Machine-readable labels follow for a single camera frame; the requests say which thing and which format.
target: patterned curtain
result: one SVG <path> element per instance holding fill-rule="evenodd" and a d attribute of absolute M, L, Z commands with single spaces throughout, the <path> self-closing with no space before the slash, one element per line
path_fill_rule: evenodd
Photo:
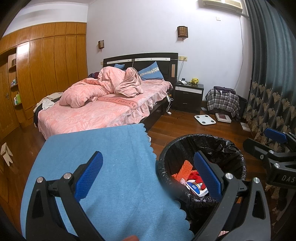
<path fill-rule="evenodd" d="M 266 128 L 296 134 L 296 40 L 265 0 L 246 0 L 253 38 L 253 76 L 244 118 L 255 139 L 277 152 L 288 149 L 264 136 Z"/>

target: pikachu toy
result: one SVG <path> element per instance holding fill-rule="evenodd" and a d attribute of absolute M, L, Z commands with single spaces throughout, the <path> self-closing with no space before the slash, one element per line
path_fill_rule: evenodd
<path fill-rule="evenodd" d="M 192 83 L 193 85 L 196 85 L 198 83 L 198 79 L 193 78 L 190 83 Z"/>

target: pink bedsheet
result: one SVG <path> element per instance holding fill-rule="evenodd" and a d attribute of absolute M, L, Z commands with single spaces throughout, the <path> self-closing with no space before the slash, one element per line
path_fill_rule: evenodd
<path fill-rule="evenodd" d="M 170 82 L 160 80 L 142 82 L 143 94 L 133 98 L 124 95 L 108 94 L 105 97 L 119 97 L 137 103 L 137 108 L 107 101 L 86 102 L 80 108 L 59 105 L 59 101 L 47 110 L 38 113 L 38 128 L 45 139 L 52 135 L 84 131 L 111 126 L 136 124 L 149 116 L 153 105 L 165 98 L 172 88 Z"/>

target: fingertip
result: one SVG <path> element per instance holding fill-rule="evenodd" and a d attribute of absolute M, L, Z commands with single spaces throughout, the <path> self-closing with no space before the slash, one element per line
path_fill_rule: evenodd
<path fill-rule="evenodd" d="M 139 241 L 139 238 L 137 236 L 135 236 L 135 235 L 132 235 L 130 237 L 125 238 L 122 241 Z"/>

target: plaid bag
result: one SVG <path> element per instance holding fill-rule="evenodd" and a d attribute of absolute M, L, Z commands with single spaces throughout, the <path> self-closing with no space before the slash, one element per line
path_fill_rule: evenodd
<path fill-rule="evenodd" d="M 214 108 L 226 110 L 231 113 L 232 117 L 239 118 L 239 97 L 230 92 L 221 93 L 218 90 L 210 89 L 206 95 L 207 109 Z"/>

